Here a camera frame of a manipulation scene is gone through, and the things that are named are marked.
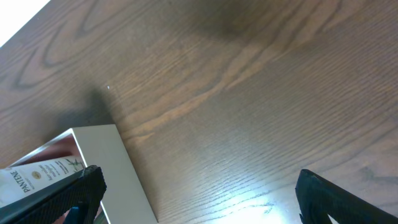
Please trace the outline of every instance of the white box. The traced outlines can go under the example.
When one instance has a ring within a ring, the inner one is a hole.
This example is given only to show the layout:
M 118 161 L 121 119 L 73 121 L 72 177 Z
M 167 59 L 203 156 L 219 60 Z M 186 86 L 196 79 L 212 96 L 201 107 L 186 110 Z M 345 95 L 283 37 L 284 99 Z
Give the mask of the white box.
M 157 223 L 114 124 L 70 128 L 10 167 L 70 153 L 80 155 L 86 167 L 101 167 L 107 186 L 101 206 L 109 224 Z

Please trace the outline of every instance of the brown wooden surface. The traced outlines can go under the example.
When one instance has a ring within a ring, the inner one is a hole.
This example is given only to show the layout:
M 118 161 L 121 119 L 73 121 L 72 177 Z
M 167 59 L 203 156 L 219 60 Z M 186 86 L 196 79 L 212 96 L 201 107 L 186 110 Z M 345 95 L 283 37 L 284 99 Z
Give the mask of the brown wooden surface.
M 299 223 L 303 168 L 398 215 L 397 21 L 393 0 L 52 0 L 0 49 L 0 167 L 115 122 L 160 223 Z

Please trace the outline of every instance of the white tube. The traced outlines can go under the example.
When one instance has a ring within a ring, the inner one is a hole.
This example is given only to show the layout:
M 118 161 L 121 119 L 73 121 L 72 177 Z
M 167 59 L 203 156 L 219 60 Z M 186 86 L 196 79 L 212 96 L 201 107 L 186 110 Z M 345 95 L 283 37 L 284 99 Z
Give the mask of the white tube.
M 79 157 L 67 156 L 0 170 L 0 208 L 82 169 Z

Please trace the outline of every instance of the white floor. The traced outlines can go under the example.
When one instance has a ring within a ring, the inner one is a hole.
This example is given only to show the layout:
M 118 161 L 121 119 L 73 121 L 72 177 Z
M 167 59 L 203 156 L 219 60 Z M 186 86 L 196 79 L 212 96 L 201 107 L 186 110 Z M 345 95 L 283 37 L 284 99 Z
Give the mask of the white floor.
M 0 0 L 0 47 L 50 0 Z

